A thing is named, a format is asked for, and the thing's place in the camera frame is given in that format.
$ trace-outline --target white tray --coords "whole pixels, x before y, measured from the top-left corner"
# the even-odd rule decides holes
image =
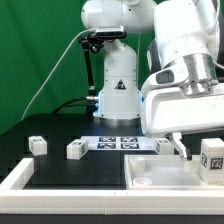
[[[184,161],[178,155],[126,155],[128,190],[215,190],[222,182],[207,184],[199,174],[200,156]]]

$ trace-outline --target black cable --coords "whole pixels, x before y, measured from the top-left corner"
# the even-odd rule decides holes
[[[63,103],[61,106],[57,107],[55,110],[53,110],[52,114],[57,114],[62,108],[68,106],[71,103],[75,103],[75,102],[83,101],[83,100],[86,100],[86,98],[85,97],[80,97],[80,98],[75,98],[73,100],[69,100],[69,101]]]

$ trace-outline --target wall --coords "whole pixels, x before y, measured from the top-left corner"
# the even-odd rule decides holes
[[[85,0],[0,1],[0,134],[18,123],[70,41],[84,28]],[[142,35],[139,87],[148,77],[146,52],[153,33]],[[137,35],[125,43],[137,49]],[[103,85],[103,54],[91,56],[97,88]],[[34,101],[27,115],[50,113],[60,104],[87,94],[85,62],[76,42]],[[76,108],[65,112],[84,112]]]

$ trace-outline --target white block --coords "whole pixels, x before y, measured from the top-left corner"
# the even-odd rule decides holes
[[[174,155],[174,147],[168,139],[154,138],[153,141],[154,150],[159,155]]]
[[[67,159],[81,159],[88,152],[89,142],[76,139],[67,145]]]
[[[207,183],[224,181],[224,142],[220,138],[201,142],[199,174]]]
[[[41,136],[29,137],[29,149],[34,156],[47,154],[47,142]]]

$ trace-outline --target cable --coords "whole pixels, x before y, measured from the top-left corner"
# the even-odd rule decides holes
[[[220,68],[220,69],[224,70],[224,66],[223,66],[223,65],[220,65],[219,63],[217,63],[217,62],[215,62],[215,61],[213,61],[213,63],[215,64],[215,66],[216,66],[217,68]]]
[[[215,29],[219,20],[219,13],[220,13],[220,0],[217,0],[216,17],[215,17],[215,22],[214,22],[210,35],[213,35],[215,33]]]
[[[31,99],[31,101],[29,102],[28,106],[26,107],[21,121],[25,118],[27,111],[29,110],[30,106],[32,105],[33,101],[36,99],[36,97],[39,95],[39,93],[41,92],[41,90],[44,88],[44,86],[46,85],[46,83],[48,82],[48,80],[51,78],[51,76],[53,75],[53,73],[55,72],[55,70],[57,69],[58,65],[60,64],[60,62],[62,61],[62,59],[64,58],[64,56],[66,55],[66,53],[68,52],[68,50],[71,48],[71,46],[73,45],[73,43],[76,41],[76,39],[82,35],[83,33],[86,32],[90,32],[93,31],[95,29],[89,29],[89,30],[84,30],[82,32],[80,32],[72,41],[71,43],[68,45],[68,47],[66,48],[66,50],[64,51],[64,53],[62,54],[62,56],[60,57],[60,59],[58,60],[58,62],[56,63],[56,65],[54,66],[54,68],[52,69],[52,71],[50,72],[50,74],[48,75],[47,79],[44,81],[44,83],[42,84],[42,86],[40,87],[40,89],[36,92],[36,94],[33,96],[33,98]]]
[[[136,86],[138,88],[138,76],[139,76],[139,55],[140,55],[140,47],[141,47],[141,34],[138,35],[138,49],[137,49],[137,62],[136,62]]]
[[[75,103],[75,102],[78,102],[78,101],[82,101],[82,100],[86,100],[86,98],[85,97],[80,97],[80,98],[76,98],[76,99],[73,99],[73,100],[69,100],[69,101],[63,103],[58,108],[56,108],[55,110],[53,110],[52,111],[52,114],[57,114],[62,108],[68,106],[69,104]]]

